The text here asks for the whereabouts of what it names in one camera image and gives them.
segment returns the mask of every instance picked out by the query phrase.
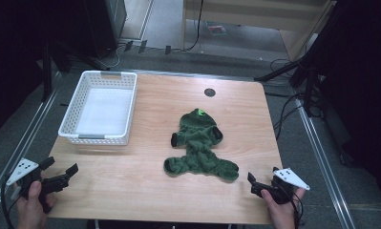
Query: wooden table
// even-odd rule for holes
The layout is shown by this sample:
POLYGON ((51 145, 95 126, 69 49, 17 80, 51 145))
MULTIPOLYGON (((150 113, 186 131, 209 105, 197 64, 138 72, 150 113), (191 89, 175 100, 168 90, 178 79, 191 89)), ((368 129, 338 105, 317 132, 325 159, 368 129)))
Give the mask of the wooden table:
MULTIPOLYGON (((331 0, 204 0, 201 21, 276 29, 290 60, 303 53, 314 33, 328 20, 331 0)), ((186 19, 199 20, 201 0, 183 0, 181 48, 184 49, 186 19)))
POLYGON ((257 82, 138 75, 138 93, 127 146, 79 146, 59 137, 46 173, 60 175, 74 163, 79 172, 57 193, 52 218, 268 224, 264 201, 250 193, 247 173, 269 183, 282 168, 264 88, 257 82), (216 95, 208 97, 204 90, 216 95), (171 134, 182 115, 204 109, 223 141, 212 151, 240 167, 233 182, 187 173, 170 177, 163 161, 184 156, 171 134))

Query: basket handle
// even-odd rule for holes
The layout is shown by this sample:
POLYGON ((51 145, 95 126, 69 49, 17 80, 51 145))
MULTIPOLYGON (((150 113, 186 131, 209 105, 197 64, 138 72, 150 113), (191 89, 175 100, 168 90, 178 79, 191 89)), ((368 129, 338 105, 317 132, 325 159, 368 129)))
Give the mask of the basket handle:
POLYGON ((105 139, 104 135, 78 135, 79 139, 105 139))
POLYGON ((121 73, 118 72, 100 72, 100 75, 104 79, 121 79, 121 73))

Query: tripod stand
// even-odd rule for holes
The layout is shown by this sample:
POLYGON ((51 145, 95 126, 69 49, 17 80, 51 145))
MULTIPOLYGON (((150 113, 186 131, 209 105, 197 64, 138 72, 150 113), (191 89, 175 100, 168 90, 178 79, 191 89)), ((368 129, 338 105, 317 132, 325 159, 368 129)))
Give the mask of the tripod stand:
POLYGON ((273 73, 254 78, 255 81, 266 82, 283 73, 296 69, 294 74, 289 79, 289 83, 291 87, 296 88, 301 86, 304 80, 307 79, 303 107, 308 117, 312 117, 312 113, 310 111, 310 101, 315 79, 318 78, 318 61, 320 61, 321 59, 321 54, 325 52, 327 46, 331 44, 332 39, 334 39, 332 31, 335 25, 338 23, 341 15, 343 15, 345 9, 348 6, 346 2, 347 1, 337 1, 335 8, 329 16, 327 23, 325 24, 321 32, 318 34, 318 37, 315 39, 311 48, 303 57, 285 65, 284 67, 273 73))

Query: white plastic basket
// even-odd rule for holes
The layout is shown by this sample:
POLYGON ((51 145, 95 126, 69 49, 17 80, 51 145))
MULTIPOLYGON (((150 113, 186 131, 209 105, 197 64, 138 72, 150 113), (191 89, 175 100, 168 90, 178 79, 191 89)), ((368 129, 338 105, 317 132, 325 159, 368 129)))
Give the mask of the white plastic basket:
POLYGON ((84 72, 58 134, 73 144, 127 145, 136 94, 135 73, 84 72))

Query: green fleece fabric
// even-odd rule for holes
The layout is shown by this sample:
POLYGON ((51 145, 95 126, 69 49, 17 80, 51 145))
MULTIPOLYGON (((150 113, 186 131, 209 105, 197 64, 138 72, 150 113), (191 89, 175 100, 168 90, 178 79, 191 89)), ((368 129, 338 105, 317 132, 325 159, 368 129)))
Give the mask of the green fleece fabric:
POLYGON ((203 110, 196 109, 180 119, 180 131, 172 134, 173 147, 186 145, 186 155, 169 157, 163 168, 170 175, 188 171, 215 175, 228 180, 238 178, 238 166, 225 159, 217 158, 210 147, 222 141, 223 135, 214 119, 203 110))

